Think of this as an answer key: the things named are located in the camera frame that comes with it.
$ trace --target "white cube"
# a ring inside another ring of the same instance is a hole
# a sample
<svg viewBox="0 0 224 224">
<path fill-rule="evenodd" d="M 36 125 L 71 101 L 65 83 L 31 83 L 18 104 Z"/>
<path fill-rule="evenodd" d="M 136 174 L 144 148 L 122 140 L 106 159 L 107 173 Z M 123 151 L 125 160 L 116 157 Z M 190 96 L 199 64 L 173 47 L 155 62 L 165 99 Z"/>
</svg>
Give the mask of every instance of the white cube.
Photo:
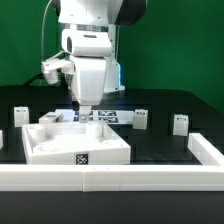
<svg viewBox="0 0 224 224">
<path fill-rule="evenodd" d="M 48 112 L 43 117 L 39 118 L 39 123 L 40 124 L 56 123 L 61 122 L 62 119 L 63 119 L 62 113 Z"/>
<path fill-rule="evenodd" d="M 23 124 L 29 124 L 28 107 L 14 107 L 14 125 L 22 127 Z"/>
<path fill-rule="evenodd" d="M 187 136 L 188 125 L 189 119 L 187 115 L 175 114 L 173 124 L 173 135 Z"/>
<path fill-rule="evenodd" d="M 2 135 L 2 131 L 0 130 L 0 149 L 2 149 L 3 147 L 3 135 Z"/>
<path fill-rule="evenodd" d="M 137 109 L 135 110 L 133 118 L 133 129 L 146 130 L 148 120 L 148 110 Z"/>
</svg>

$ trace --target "green backdrop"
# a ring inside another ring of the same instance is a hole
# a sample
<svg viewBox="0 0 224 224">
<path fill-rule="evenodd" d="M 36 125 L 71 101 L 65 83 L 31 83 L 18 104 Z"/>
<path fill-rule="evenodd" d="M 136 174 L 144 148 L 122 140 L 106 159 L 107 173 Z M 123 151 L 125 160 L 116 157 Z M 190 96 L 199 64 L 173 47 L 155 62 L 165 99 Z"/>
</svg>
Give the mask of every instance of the green backdrop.
<svg viewBox="0 0 224 224">
<path fill-rule="evenodd" d="M 40 72 L 47 0 L 1 1 L 0 85 Z M 224 113 L 224 1 L 148 0 L 136 25 L 121 28 L 119 62 L 127 87 L 187 90 Z M 58 51 L 57 17 L 46 24 L 46 56 Z"/>
</svg>

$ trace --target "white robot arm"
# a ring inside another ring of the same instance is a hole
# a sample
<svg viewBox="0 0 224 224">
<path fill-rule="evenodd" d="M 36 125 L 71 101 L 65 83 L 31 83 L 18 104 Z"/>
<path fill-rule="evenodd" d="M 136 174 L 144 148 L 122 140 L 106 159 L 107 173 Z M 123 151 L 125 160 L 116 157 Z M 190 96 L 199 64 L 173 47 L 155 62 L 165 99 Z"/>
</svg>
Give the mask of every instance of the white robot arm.
<svg viewBox="0 0 224 224">
<path fill-rule="evenodd" d="M 80 104 L 80 121 L 88 121 L 92 105 L 99 105 L 106 75 L 110 74 L 113 44 L 112 26 L 130 26 L 144 14 L 147 0 L 52 0 L 64 25 L 61 44 L 65 59 L 42 62 L 49 84 L 57 82 L 57 69 Z"/>
</svg>

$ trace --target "black tabletop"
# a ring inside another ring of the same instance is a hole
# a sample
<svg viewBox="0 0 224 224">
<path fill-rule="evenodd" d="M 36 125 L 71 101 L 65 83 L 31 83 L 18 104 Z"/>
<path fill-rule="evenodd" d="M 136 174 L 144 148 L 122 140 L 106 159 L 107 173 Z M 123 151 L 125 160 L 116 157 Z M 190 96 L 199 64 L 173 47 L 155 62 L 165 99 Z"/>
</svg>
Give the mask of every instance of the black tabletop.
<svg viewBox="0 0 224 224">
<path fill-rule="evenodd" d="M 55 109 L 76 108 L 67 88 L 0 87 L 0 162 L 25 164 L 21 128 L 13 108 L 27 106 L 30 122 Z M 221 152 L 224 116 L 195 95 L 175 90 L 134 90 L 107 95 L 93 109 L 147 109 L 147 130 L 111 125 L 128 143 L 132 164 L 200 164 L 187 137 L 173 136 L 174 114 L 189 116 L 189 132 L 199 132 Z M 223 223 L 223 192 L 0 192 L 2 223 Z"/>
</svg>

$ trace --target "white tray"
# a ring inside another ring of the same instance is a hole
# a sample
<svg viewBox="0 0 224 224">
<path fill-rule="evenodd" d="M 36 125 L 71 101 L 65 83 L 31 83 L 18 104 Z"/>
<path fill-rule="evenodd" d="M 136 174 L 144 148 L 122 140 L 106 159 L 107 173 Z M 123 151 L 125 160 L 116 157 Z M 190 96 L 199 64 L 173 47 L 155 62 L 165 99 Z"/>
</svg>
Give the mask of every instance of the white tray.
<svg viewBox="0 0 224 224">
<path fill-rule="evenodd" d="M 28 164 L 130 164 L 130 146 L 103 122 L 24 125 L 22 138 Z"/>
</svg>

